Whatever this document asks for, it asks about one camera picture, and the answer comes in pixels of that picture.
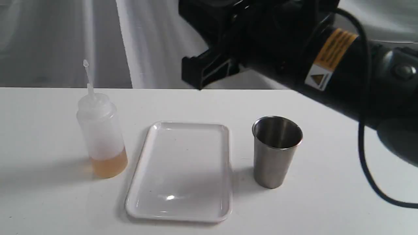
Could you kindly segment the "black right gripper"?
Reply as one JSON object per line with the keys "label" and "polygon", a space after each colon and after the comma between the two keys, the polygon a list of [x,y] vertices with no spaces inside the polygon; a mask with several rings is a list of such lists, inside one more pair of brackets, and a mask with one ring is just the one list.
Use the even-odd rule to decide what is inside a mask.
{"label": "black right gripper", "polygon": [[330,24],[330,1],[180,0],[179,15],[208,46],[182,58],[182,81],[202,90],[241,66],[300,58]]}

